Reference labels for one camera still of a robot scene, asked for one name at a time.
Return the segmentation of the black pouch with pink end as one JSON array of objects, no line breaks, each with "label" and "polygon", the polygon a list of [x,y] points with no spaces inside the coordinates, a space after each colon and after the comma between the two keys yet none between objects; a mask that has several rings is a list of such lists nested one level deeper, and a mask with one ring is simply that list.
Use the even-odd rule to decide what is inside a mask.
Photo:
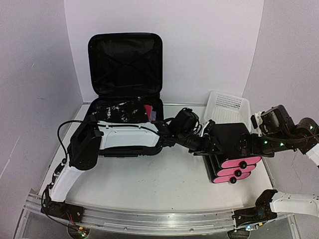
[{"label": "black pouch with pink end", "polygon": [[244,123],[216,124],[212,129],[213,135],[220,143],[223,152],[218,155],[204,157],[204,163],[210,169],[226,169],[240,167],[243,162],[247,165],[256,164],[261,160],[260,156],[242,156],[239,149],[241,136],[249,134]]}]

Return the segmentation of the pink drawer black knob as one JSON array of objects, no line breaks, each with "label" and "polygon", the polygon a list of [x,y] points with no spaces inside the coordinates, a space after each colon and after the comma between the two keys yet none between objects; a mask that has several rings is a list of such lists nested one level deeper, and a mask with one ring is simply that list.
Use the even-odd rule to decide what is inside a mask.
[{"label": "pink drawer black knob", "polygon": [[218,183],[225,183],[229,182],[231,184],[235,184],[238,180],[245,179],[251,175],[251,172],[245,172],[242,173],[241,176],[235,176],[235,175],[226,175],[221,177],[215,177],[211,180],[212,183],[218,184]]}]

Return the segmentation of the white perforated plastic basket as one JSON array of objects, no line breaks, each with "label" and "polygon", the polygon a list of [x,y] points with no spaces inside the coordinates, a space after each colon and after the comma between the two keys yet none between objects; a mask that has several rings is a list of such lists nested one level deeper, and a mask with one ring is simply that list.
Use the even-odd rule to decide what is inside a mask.
[{"label": "white perforated plastic basket", "polygon": [[247,99],[226,93],[211,91],[203,115],[203,121],[216,123],[243,123],[251,132],[251,111]]}]

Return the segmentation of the black white patterned pouch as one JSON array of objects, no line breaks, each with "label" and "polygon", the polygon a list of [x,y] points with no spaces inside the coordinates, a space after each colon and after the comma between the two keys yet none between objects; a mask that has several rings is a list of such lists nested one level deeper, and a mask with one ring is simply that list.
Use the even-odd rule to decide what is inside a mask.
[{"label": "black white patterned pouch", "polygon": [[95,100],[87,111],[98,121],[112,123],[145,123],[149,121],[144,102],[140,98],[125,100]]}]

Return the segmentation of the black ribbed hard-shell suitcase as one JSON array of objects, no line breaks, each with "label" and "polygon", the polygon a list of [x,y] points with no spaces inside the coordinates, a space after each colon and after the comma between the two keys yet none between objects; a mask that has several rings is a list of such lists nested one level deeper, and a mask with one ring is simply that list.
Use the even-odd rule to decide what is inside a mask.
[{"label": "black ribbed hard-shell suitcase", "polygon": [[88,56],[95,100],[140,98],[163,120],[162,39],[157,34],[98,34],[89,40]]}]

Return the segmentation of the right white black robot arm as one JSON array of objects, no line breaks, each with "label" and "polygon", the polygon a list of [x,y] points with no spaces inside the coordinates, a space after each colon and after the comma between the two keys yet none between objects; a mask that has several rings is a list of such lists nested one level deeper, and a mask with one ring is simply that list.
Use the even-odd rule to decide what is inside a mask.
[{"label": "right white black robot arm", "polygon": [[[245,156],[274,157],[291,151],[306,156],[314,166],[319,165],[319,126],[311,118],[294,123],[283,105],[251,116],[254,132],[241,139]],[[318,217],[318,195],[292,194],[266,189],[250,208],[234,211],[237,227],[251,228],[277,218],[278,213],[295,213]]]}]

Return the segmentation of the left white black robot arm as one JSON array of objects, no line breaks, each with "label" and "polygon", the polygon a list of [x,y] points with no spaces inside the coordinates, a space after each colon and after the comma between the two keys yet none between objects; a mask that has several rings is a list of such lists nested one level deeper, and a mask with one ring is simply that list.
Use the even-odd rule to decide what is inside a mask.
[{"label": "left white black robot arm", "polygon": [[77,179],[97,165],[99,155],[135,157],[158,154],[176,144],[194,156],[222,154],[224,151],[212,129],[213,120],[205,125],[192,109],[183,108],[173,118],[141,123],[111,123],[87,116],[63,147],[64,158],[55,168],[51,182],[41,196],[41,211],[47,217],[80,221],[83,207],[65,202]]}]

